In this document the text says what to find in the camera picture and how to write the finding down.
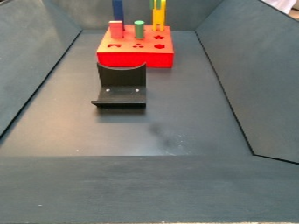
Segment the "gray floor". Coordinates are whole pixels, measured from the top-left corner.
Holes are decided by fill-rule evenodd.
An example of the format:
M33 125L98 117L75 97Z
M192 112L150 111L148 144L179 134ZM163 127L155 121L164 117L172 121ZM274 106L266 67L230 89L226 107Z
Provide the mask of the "gray floor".
M90 103L102 35L1 139L0 223L299 221L299 166L251 155L195 33L172 33L172 70L148 69L144 113Z
M1 156L250 155L192 31L172 33L175 66L148 69L147 109L98 110L95 51L84 32L0 142Z

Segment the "star-shaped hole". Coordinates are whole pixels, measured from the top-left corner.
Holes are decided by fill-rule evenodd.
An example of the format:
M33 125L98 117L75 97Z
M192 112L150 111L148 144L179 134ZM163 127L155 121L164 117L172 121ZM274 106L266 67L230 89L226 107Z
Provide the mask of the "star-shaped hole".
M160 36L160 35L155 36L154 38L155 38L155 39L164 39L164 37Z

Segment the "black bracket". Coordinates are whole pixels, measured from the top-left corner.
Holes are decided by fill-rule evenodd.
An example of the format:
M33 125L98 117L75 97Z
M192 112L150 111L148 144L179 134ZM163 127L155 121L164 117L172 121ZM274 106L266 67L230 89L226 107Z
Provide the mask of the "black bracket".
M146 107L146 64L130 69L115 69L98 63L102 88L98 107Z

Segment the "shape hole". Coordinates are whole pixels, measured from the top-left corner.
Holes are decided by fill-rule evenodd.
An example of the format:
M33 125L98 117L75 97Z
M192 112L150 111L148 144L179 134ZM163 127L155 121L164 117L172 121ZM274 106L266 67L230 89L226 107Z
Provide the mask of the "shape hole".
M155 45L154 48L156 48L156 49L164 49L164 45Z
M158 36L155 36L154 38L155 38L155 39L164 39L164 36L158 35Z

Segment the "red block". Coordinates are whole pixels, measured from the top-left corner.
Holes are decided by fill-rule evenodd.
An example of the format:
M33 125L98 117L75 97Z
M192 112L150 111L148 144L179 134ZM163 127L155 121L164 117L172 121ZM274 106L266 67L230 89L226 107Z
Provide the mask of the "red block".
M124 37L123 21L110 21L108 28L112 39L122 39Z
M111 38L111 31L98 48L98 62L107 67L147 67L174 66L174 42L170 26L164 31L152 31L152 26L144 26L144 39L135 39L135 27L126 26L124 38Z

